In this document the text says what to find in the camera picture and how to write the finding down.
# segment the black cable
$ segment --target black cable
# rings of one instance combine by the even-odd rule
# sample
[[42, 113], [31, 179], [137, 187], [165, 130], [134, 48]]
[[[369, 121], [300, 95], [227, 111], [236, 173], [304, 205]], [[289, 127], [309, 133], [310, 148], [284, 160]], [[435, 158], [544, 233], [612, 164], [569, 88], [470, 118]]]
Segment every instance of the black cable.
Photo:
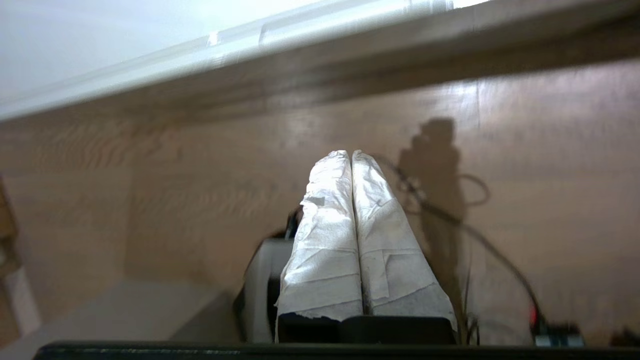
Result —
[[509, 269], [511, 273], [516, 277], [516, 279], [518, 279], [520, 284], [522, 284], [522, 286], [525, 288], [527, 294], [529, 295], [529, 298], [531, 299], [531, 304], [532, 304], [533, 310], [535, 311], [535, 316], [533, 316], [533, 318], [535, 319], [535, 322], [536, 322], [536, 324], [532, 324], [532, 326], [537, 326], [537, 327], [539, 327], [540, 325], [545, 326], [546, 320], [543, 317], [542, 312], [540, 311], [540, 305], [538, 304], [538, 299], [536, 298], [536, 294], [533, 292], [533, 289], [531, 288], [529, 281], [524, 277], [522, 272], [520, 272], [519, 269], [514, 264], [512, 264], [512, 262], [510, 262], [510, 260], [507, 257], [502, 255], [500, 251], [496, 249], [493, 246], [493, 244], [491, 244], [489, 240], [487, 240], [487, 238], [484, 237], [484, 235], [482, 235], [482, 233], [480, 233], [478, 230], [473, 228], [471, 225], [465, 224], [462, 220], [456, 218], [455, 216], [449, 214], [445, 210], [440, 209], [437, 206], [433, 205], [432, 203], [428, 202], [427, 200], [423, 199], [420, 196], [420, 191], [416, 189], [416, 187], [413, 184], [411, 184], [411, 181], [409, 181], [409, 178], [404, 174], [404, 172], [400, 170], [400, 168], [398, 168], [395, 164], [393, 164], [389, 159], [381, 155], [374, 155], [373, 157], [376, 158], [378, 161], [386, 164], [386, 166], [391, 168], [396, 173], [396, 175], [400, 179], [400, 182], [402, 182], [406, 186], [406, 192], [410, 193], [413, 196], [415, 201], [418, 202], [418, 204], [420, 204], [420, 208], [423, 211], [426, 211], [452, 225], [460, 227], [460, 229], [464, 230], [466, 233], [471, 235], [471, 237], [473, 237], [475, 240], [481, 243], [487, 249], [488, 252], [493, 254], [493, 256], [495, 256], [507, 269]]

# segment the gray surface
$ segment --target gray surface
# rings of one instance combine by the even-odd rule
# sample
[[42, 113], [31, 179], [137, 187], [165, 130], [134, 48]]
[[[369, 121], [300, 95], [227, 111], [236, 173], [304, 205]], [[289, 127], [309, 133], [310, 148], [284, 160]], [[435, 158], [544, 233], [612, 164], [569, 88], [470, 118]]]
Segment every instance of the gray surface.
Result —
[[204, 338], [202, 334], [185, 325], [221, 296], [212, 288], [188, 283], [124, 280], [66, 317], [0, 350], [0, 359], [31, 359], [41, 346], [58, 340], [159, 341], [176, 335], [186, 341], [187, 334], [197, 340]]

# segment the paper towel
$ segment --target paper towel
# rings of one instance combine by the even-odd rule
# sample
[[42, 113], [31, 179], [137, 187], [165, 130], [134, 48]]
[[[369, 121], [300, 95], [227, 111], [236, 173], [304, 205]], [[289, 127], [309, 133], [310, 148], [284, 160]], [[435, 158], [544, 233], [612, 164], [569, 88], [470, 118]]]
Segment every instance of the paper towel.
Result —
[[372, 315], [456, 317], [438, 284], [402, 206], [378, 163], [353, 153], [353, 199], [364, 304]]
[[353, 215], [351, 164], [333, 151], [309, 175], [303, 216], [289, 262], [280, 277], [278, 315], [362, 315], [360, 263]]

